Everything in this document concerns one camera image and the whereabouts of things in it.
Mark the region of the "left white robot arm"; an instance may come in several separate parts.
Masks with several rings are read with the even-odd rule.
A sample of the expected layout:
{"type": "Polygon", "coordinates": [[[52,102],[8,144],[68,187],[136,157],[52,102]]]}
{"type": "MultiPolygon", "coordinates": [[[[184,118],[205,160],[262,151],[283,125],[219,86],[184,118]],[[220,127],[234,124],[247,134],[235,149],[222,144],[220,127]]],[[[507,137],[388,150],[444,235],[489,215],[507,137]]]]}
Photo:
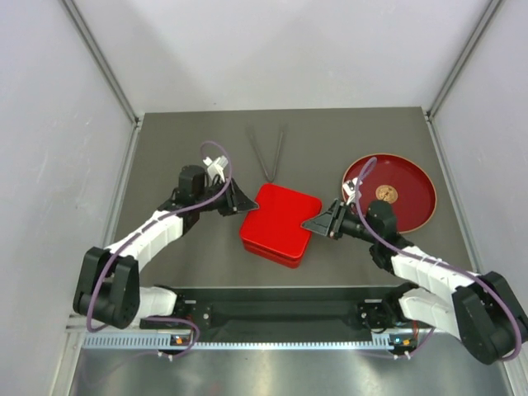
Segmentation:
{"type": "Polygon", "coordinates": [[[185,166],[178,185],[151,217],[108,247],[92,247],[84,255],[73,298],[73,311],[87,321],[124,329],[150,317],[169,327],[182,325],[187,308],[166,286],[142,287],[140,272],[169,244],[185,236],[203,212],[222,216],[257,210],[223,164],[185,166]]]}

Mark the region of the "red chocolate box tray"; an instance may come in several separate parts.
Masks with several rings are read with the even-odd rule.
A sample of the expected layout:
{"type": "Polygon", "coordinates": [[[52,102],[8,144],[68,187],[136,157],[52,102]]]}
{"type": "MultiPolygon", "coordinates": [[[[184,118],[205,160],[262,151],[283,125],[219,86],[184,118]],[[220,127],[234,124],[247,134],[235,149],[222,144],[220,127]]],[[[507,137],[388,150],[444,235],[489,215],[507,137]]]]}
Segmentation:
{"type": "Polygon", "coordinates": [[[275,262],[290,269],[298,268],[304,258],[308,245],[304,245],[296,252],[282,252],[264,247],[259,247],[254,243],[243,243],[243,247],[250,253],[269,261],[275,262]]]}

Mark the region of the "metal tongs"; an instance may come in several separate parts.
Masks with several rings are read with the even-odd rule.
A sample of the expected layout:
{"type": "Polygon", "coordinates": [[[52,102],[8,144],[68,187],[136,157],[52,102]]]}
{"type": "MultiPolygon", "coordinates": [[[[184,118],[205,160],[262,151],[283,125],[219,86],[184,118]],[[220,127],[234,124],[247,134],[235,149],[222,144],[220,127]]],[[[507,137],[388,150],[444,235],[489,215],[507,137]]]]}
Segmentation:
{"type": "Polygon", "coordinates": [[[250,147],[256,156],[258,165],[262,171],[263,176],[265,177],[265,180],[269,183],[272,183],[276,180],[287,132],[287,124],[279,125],[274,151],[271,153],[271,151],[266,152],[262,150],[262,145],[257,139],[255,127],[251,124],[245,127],[245,133],[250,147]]]}

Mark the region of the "red square box lid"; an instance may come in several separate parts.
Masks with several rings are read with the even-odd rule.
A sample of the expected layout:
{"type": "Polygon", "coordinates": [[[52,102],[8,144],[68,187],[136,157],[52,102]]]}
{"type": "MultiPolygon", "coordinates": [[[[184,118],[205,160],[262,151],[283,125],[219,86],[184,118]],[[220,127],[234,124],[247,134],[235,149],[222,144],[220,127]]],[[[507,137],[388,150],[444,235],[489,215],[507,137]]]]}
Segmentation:
{"type": "Polygon", "coordinates": [[[256,202],[259,209],[247,214],[239,230],[242,243],[282,252],[309,245],[311,233],[301,224],[320,213],[323,203],[319,198],[267,183],[261,186],[256,202]]]}

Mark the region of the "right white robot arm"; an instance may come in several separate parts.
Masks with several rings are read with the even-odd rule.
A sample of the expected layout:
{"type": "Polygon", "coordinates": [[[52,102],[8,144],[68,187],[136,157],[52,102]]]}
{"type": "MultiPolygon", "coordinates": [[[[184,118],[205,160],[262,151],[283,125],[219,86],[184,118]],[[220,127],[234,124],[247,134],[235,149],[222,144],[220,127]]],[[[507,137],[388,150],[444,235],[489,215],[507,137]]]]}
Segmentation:
{"type": "Polygon", "coordinates": [[[527,315],[506,278],[476,274],[426,254],[397,227],[392,206],[372,201],[365,213],[341,200],[302,224],[327,238],[347,235],[370,244],[374,264],[403,285],[384,298],[387,320],[397,327],[418,321],[450,334],[479,362],[511,361],[527,341],[527,315]]]}

